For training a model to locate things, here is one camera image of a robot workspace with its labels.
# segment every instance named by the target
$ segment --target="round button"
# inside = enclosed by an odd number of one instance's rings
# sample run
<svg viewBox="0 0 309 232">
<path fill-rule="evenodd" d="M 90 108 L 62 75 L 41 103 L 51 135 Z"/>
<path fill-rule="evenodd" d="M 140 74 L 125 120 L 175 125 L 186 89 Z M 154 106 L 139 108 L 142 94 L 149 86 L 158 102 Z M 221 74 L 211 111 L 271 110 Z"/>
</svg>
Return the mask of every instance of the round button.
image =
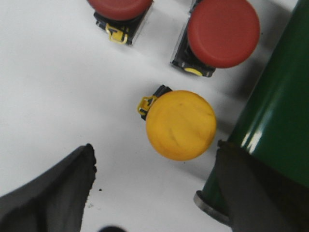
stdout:
<svg viewBox="0 0 309 232">
<path fill-rule="evenodd" d="M 133 19 L 141 15 L 152 0 L 88 0 L 100 15 L 117 21 Z"/>
<path fill-rule="evenodd" d="M 201 96 L 184 90 L 158 98 L 146 118 L 147 136 L 166 158 L 191 160 L 210 146 L 216 132 L 212 107 Z"/>
<path fill-rule="evenodd" d="M 199 60 L 228 68 L 254 51 L 260 24 L 246 0 L 203 0 L 192 12 L 187 32 L 190 48 Z"/>
</svg>

